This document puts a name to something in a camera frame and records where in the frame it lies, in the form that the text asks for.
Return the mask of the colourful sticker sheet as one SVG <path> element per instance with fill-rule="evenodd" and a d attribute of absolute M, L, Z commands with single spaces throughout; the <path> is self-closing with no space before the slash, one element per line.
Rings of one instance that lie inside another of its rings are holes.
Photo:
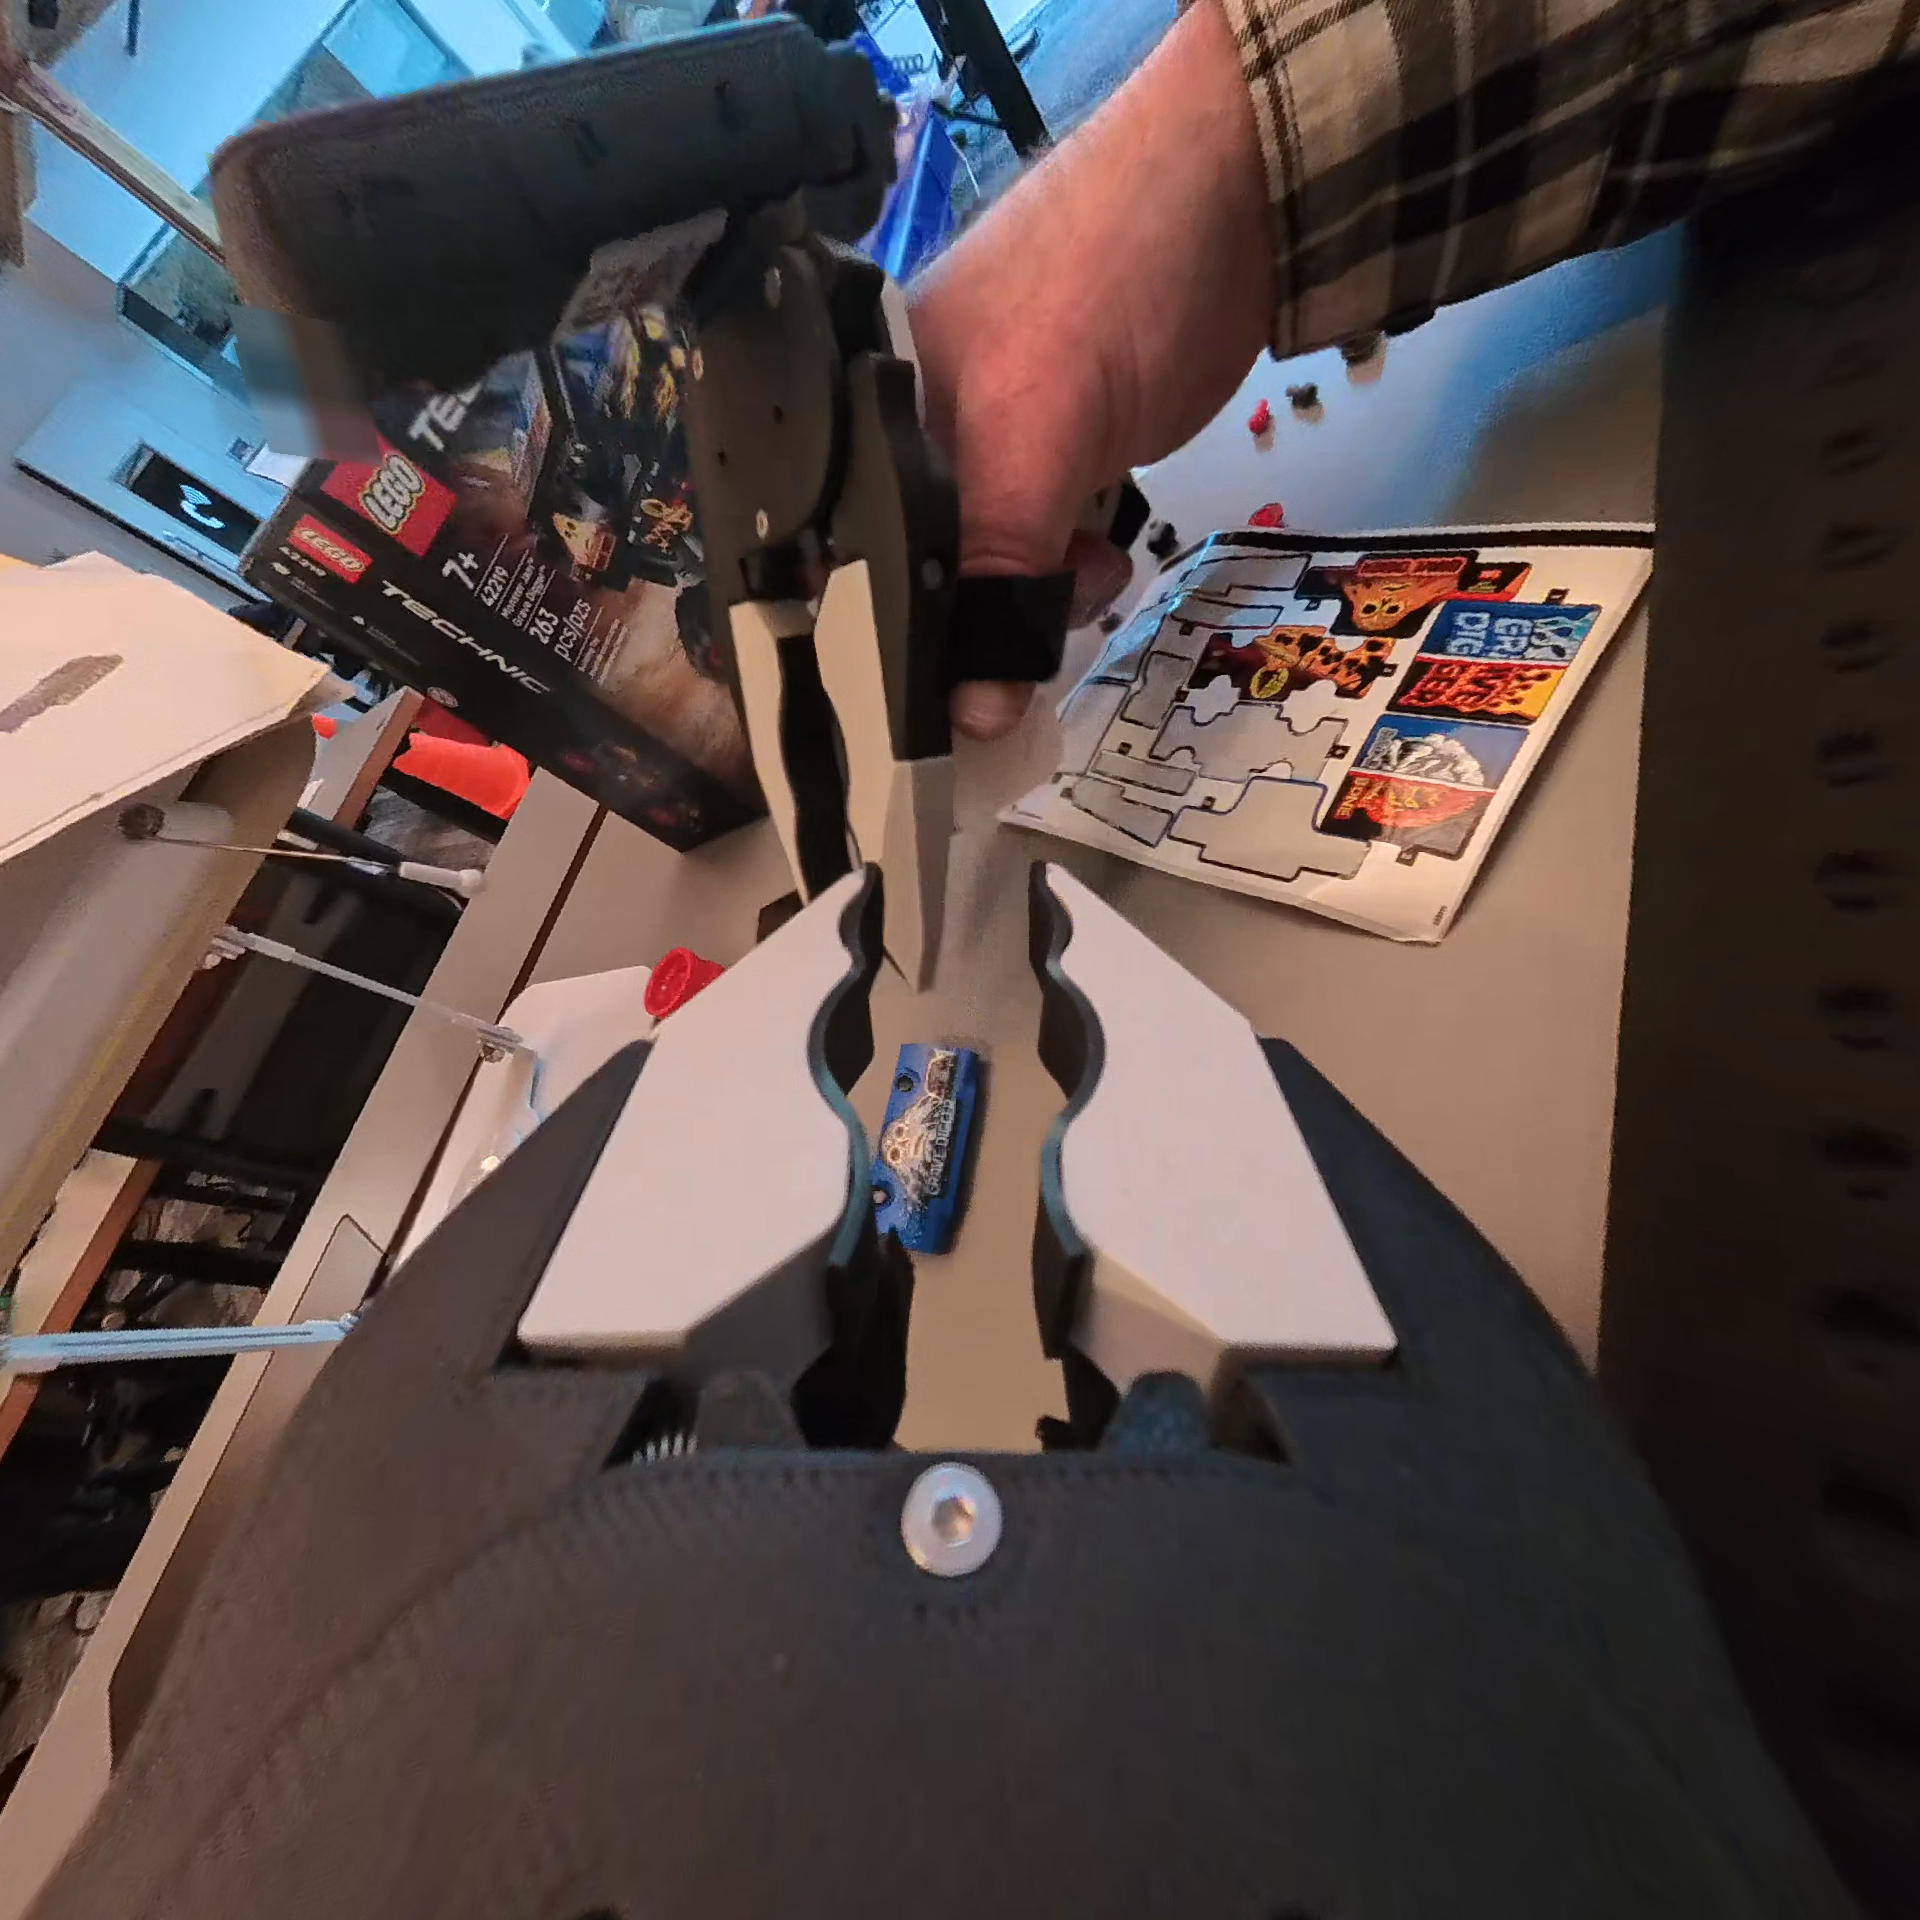
<path fill-rule="evenodd" d="M 998 820 L 1439 943 L 1649 572 L 1646 521 L 1213 532 L 1071 676 Z"/>

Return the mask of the person's right forearm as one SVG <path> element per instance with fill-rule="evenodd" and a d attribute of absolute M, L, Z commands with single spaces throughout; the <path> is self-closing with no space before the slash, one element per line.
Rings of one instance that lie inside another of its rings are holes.
<path fill-rule="evenodd" d="M 1285 362 L 1617 249 L 1915 83 L 1915 2 L 1229 2 Z"/>

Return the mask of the white book stand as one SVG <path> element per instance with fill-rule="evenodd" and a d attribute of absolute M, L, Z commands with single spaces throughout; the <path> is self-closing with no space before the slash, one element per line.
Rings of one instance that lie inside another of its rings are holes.
<path fill-rule="evenodd" d="M 5 1323 L 5 1386 L 36 1386 L 60 1365 L 231 1357 L 324 1349 L 374 1286 L 419 1247 L 479 1179 L 513 1153 L 611 1054 L 652 1041 L 646 967 L 529 981 L 529 964 L 577 878 L 605 811 L 537 774 L 465 906 L 428 994 L 405 997 L 262 935 L 221 925 L 205 969 L 249 958 L 278 974 L 372 994 L 406 1013 L 396 1051 L 350 1142 L 317 1194 L 302 1241 L 247 1329 L 75 1332 L 72 1307 L 47 1303 L 28 1330 Z"/>

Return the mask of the orange plastic object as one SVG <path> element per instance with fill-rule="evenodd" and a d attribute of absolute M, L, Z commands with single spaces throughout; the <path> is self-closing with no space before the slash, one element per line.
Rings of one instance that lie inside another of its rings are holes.
<path fill-rule="evenodd" d="M 500 823 L 513 815 L 532 781 L 525 756 L 470 727 L 454 730 L 444 714 L 423 716 L 391 772 L 435 786 Z"/>

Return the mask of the blue printed curved panel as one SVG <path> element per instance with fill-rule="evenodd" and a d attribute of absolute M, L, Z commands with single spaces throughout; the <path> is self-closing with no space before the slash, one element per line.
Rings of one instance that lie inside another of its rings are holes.
<path fill-rule="evenodd" d="M 883 1237 L 947 1258 L 969 1201 L 987 1073 L 971 1047 L 904 1043 L 880 1118 L 870 1203 Z"/>

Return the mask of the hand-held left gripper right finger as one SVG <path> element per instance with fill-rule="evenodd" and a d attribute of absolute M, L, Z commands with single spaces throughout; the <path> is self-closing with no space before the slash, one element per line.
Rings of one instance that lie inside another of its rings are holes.
<path fill-rule="evenodd" d="M 1039 1063 L 1033 1295 L 1089 1450 L 1123 1396 L 1187 1380 L 1204 1412 L 1269 1365 L 1380 1369 L 1396 1335 L 1253 1025 L 1112 906 L 1037 862 L 1025 885 Z"/>

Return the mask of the person's right hand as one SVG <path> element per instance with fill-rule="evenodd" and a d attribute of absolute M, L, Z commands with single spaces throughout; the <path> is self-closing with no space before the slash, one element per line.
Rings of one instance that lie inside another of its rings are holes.
<path fill-rule="evenodd" d="M 1109 607 L 1128 562 L 1084 508 L 1233 398 L 1269 342 L 1270 233 L 1240 47 L 1193 5 L 907 290 L 964 577 L 1067 570 L 1071 621 Z"/>

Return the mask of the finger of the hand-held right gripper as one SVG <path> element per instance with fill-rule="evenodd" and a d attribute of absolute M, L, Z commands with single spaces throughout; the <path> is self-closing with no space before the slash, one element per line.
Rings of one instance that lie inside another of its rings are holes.
<path fill-rule="evenodd" d="M 883 949 L 911 991 L 939 967 L 948 849 L 952 838 L 952 740 L 947 694 L 932 694 L 932 743 L 904 743 L 888 706 L 880 613 L 869 562 L 837 566 L 819 610 L 819 668 L 845 767 L 852 851 L 883 875 Z"/>
<path fill-rule="evenodd" d="M 872 860 L 872 577 L 828 573 L 819 606 L 729 610 L 736 692 L 774 836 L 804 902 Z"/>

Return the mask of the grey desk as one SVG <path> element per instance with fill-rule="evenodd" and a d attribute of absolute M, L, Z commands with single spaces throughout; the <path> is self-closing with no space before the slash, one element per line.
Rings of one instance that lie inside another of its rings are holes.
<path fill-rule="evenodd" d="M 1248 375 L 1196 443 L 1142 490 L 1183 538 L 1269 501 L 1316 532 L 1548 521 L 1652 521 L 1661 327 L 1677 237 L 1579 259 L 1438 314 L 1345 381 L 1335 353 Z M 1243 430 L 1255 398 L 1318 379 L 1326 417 L 1281 421 L 1270 449 Z M 1592 1357 L 1613 1129 L 1615 1030 L 1641 747 L 1646 617 L 1631 614 L 1509 815 L 1471 899 L 1438 946 L 1390 943 L 1291 907 L 1225 895 L 997 823 L 997 806 L 1056 766 L 1053 694 L 957 771 L 939 983 L 924 997 L 875 981 L 875 1067 L 855 1103 L 875 1124 L 878 1075 L 903 1041 L 989 1057 L 974 1191 L 956 1247 L 919 1265 L 901 1437 L 910 1450 L 1029 1450 L 1065 1411 L 1036 1332 L 1029 1244 L 1037 1153 L 1061 1102 L 1036 1058 L 1037 983 L 1025 962 L 1025 863 L 1057 858 L 1131 923 L 1296 1045 L 1468 1211 Z M 505 867 L 432 974 L 435 999 L 495 1015 L 521 987 L 652 962 L 691 946 L 736 958 L 783 890 L 768 829 L 677 858 L 541 774 L 508 829 Z M 472 1049 L 432 1015 L 409 1021 L 342 1161 L 319 1194 L 267 1307 L 342 1313 L 396 1253 Z M 188 1545 L 225 1521 L 254 1457 L 315 1372 L 315 1350 L 247 1355 L 213 1401 L 175 1485 L 104 1622 L 75 1635 L 72 1599 L 30 1609 L 52 1635 L 52 1692 L 16 1683 L 5 1802 L 16 1852 L 85 1813 L 110 1767 L 108 1695 L 132 1673 L 142 1615 L 173 1626 Z"/>

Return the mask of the dark toy set box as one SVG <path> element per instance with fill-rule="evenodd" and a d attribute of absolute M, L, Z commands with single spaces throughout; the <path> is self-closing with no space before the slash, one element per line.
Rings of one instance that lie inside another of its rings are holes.
<path fill-rule="evenodd" d="M 243 577 L 315 635 L 691 851 L 765 811 L 713 638 L 684 324 L 644 306 L 460 390 L 372 404 L 305 465 Z"/>

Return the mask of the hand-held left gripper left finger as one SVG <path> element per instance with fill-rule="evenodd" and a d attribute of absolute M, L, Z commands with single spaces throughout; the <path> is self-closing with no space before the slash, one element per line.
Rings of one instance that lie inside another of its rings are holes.
<path fill-rule="evenodd" d="M 872 1061 L 875 867 L 667 1015 L 569 1204 L 517 1341 L 635 1363 L 694 1399 L 761 1377 L 823 1450 L 886 1450 L 913 1271 L 872 1210 L 852 1089 Z"/>

